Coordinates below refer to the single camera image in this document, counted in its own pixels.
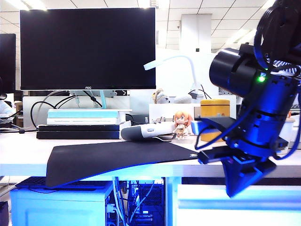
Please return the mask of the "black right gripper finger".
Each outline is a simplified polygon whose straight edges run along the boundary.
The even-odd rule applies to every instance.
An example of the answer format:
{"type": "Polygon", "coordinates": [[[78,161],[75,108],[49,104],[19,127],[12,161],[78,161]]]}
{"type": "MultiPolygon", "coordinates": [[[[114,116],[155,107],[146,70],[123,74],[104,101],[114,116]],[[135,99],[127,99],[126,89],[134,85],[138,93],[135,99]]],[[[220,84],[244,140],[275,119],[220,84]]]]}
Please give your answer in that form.
{"type": "Polygon", "coordinates": [[[253,170],[255,171],[255,175],[251,176],[249,185],[256,184],[261,179],[263,179],[266,175],[271,173],[276,169],[277,165],[271,160],[266,160],[265,162],[258,162],[253,166],[253,170]]]}
{"type": "Polygon", "coordinates": [[[255,159],[230,157],[222,160],[225,174],[226,193],[234,197],[248,186],[261,179],[261,171],[255,159]]]}

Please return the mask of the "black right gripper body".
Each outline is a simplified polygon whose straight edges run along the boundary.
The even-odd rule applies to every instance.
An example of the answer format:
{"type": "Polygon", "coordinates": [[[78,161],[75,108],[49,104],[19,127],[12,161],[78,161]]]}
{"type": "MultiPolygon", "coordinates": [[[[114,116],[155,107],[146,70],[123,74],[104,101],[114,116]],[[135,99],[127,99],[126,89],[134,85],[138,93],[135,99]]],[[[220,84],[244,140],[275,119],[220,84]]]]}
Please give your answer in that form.
{"type": "Polygon", "coordinates": [[[243,141],[241,142],[241,144],[233,143],[230,146],[224,145],[213,147],[212,149],[201,150],[198,153],[198,160],[202,164],[208,164],[209,162],[223,161],[235,156],[240,160],[244,157],[247,160],[256,159],[265,161],[269,157],[277,157],[277,153],[285,149],[289,144],[288,141],[280,137],[272,145],[272,148],[269,146],[257,146],[243,141]]]}

